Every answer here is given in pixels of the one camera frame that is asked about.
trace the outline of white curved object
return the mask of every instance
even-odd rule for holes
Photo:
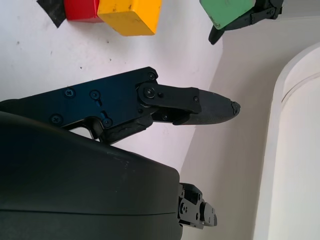
[[[274,88],[254,240],[320,239],[320,43]]]

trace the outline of black tape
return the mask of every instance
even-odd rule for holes
[[[37,0],[58,28],[66,19],[64,0]]]

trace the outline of white wall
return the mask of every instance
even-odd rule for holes
[[[301,18],[320,16],[319,0],[284,0],[280,18]]]
[[[185,227],[184,240],[252,239],[274,85],[295,55],[320,42],[319,25],[320,18],[263,21],[223,37],[210,90],[240,103],[241,112],[229,122],[196,128],[181,181],[202,190],[218,226]]]

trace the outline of white surface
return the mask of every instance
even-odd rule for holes
[[[303,18],[320,16],[319,0],[284,0],[280,18]]]
[[[273,94],[254,240],[319,239],[320,43],[291,60]]]
[[[194,0],[164,0],[155,36],[123,37],[104,23],[64,21],[57,29],[36,0],[1,0],[0,101],[19,99],[138,68],[158,82],[207,90],[222,54]],[[116,146],[180,171],[193,126],[154,124]]]
[[[223,55],[210,90],[240,103],[241,111],[231,121],[196,127],[181,181],[203,192],[216,209],[218,226],[202,231],[185,228],[183,240],[253,239],[275,83],[292,58],[320,42],[320,31],[314,30],[319,26],[320,18],[266,20],[223,36]],[[292,76],[301,80],[307,77],[303,74],[300,69]],[[262,238],[257,240],[268,237],[268,215],[270,209],[259,215]]]

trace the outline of black mount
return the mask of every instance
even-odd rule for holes
[[[275,20],[282,14],[284,0],[256,0],[255,5],[249,11],[222,29],[212,27],[209,42],[214,45],[222,37],[225,31],[241,29],[256,24],[264,19]]]

